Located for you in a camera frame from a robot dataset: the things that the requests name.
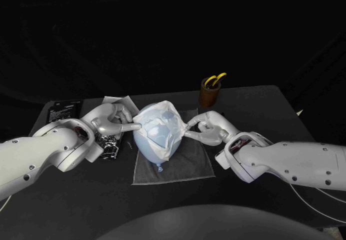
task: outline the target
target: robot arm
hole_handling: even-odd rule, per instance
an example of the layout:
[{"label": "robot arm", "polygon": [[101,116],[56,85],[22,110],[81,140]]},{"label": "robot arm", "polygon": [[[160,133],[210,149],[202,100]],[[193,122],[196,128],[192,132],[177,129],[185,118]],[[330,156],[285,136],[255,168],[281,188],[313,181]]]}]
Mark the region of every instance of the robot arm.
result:
[{"label": "robot arm", "polygon": [[271,173],[290,184],[346,191],[346,147],[316,142],[274,144],[257,132],[238,131],[213,111],[198,115],[187,129],[196,124],[200,132],[187,130],[185,136],[210,146],[226,143],[215,159],[247,183]]},{"label": "robot arm", "polygon": [[141,128],[140,124],[128,123],[131,121],[124,105],[105,103],[81,119],[52,122],[32,137],[1,143],[0,200],[33,184],[50,165],[66,172],[84,159],[92,163],[104,152],[95,143],[95,132],[117,135],[120,139],[121,132]]}]

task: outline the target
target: screw hole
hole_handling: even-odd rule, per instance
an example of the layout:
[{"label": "screw hole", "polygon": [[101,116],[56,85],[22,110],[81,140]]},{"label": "screw hole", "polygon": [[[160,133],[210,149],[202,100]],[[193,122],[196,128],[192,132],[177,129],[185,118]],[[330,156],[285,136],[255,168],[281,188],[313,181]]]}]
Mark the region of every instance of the screw hole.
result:
[{"label": "screw hole", "polygon": [[26,175],[23,176],[23,179],[27,181],[27,180],[30,179],[30,175],[26,174]]}]

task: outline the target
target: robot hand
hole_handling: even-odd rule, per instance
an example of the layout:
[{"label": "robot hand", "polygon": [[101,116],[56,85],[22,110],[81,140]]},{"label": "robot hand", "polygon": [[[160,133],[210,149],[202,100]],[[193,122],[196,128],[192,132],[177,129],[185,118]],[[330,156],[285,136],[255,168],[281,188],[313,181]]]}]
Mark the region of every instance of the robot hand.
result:
[{"label": "robot hand", "polygon": [[[200,132],[189,131],[196,124]],[[222,141],[228,143],[229,139],[241,132],[216,111],[208,111],[195,116],[187,122],[186,130],[186,137],[210,146],[219,145]]]},{"label": "robot hand", "polygon": [[81,118],[94,132],[104,135],[115,135],[121,138],[121,133],[138,130],[141,124],[133,122],[133,116],[127,107],[121,103],[105,103]]}]

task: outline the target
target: yellow scissors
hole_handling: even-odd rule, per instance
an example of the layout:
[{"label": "yellow scissors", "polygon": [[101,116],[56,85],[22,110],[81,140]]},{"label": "yellow scissors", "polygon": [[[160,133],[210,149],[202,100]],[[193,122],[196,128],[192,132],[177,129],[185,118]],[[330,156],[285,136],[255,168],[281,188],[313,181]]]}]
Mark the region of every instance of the yellow scissors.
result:
[{"label": "yellow scissors", "polygon": [[210,77],[206,79],[206,81],[205,81],[205,83],[203,83],[203,86],[205,86],[208,89],[209,89],[210,87],[213,87],[215,84],[219,83],[219,82],[225,79],[226,75],[228,75],[228,74],[223,72],[223,73],[219,74],[218,76],[210,76]]}]

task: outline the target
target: pencil holder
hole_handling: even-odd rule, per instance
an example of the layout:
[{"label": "pencil holder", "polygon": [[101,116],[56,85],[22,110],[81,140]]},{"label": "pencil holder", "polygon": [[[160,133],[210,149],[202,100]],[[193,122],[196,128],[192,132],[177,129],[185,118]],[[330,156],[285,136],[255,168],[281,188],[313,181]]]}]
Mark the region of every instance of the pencil holder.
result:
[{"label": "pencil holder", "polygon": [[216,102],[218,94],[221,91],[221,87],[222,87],[222,84],[219,82],[216,84],[216,88],[213,88],[213,89],[206,88],[205,87],[206,80],[208,80],[208,78],[205,78],[202,80],[200,91],[199,91],[199,104],[203,108],[209,108],[210,106],[213,106],[213,104]]}]

